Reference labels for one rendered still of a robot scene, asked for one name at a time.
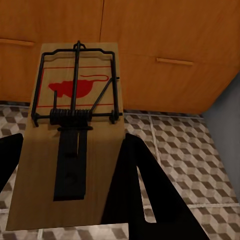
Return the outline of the mousetrap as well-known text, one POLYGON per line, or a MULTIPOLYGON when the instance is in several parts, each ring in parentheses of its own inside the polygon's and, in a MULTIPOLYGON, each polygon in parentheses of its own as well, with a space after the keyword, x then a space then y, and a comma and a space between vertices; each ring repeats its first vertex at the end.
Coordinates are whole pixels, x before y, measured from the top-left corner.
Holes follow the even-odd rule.
POLYGON ((43 43, 5 230, 124 223, 118 42, 43 43))

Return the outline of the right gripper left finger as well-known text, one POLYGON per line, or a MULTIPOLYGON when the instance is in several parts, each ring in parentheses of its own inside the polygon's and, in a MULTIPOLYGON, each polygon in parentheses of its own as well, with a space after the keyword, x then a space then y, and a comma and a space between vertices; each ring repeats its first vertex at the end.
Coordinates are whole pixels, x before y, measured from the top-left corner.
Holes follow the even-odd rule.
POLYGON ((0 138, 0 193, 19 164, 23 134, 0 138))

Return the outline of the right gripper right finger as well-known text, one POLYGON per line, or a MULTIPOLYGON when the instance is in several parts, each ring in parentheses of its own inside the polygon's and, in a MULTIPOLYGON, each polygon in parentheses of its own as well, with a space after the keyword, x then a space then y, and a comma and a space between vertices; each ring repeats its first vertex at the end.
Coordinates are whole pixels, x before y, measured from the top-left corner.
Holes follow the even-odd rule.
POLYGON ((210 240, 145 142, 125 137, 129 240, 210 240), (137 167, 156 223, 145 220, 137 167))

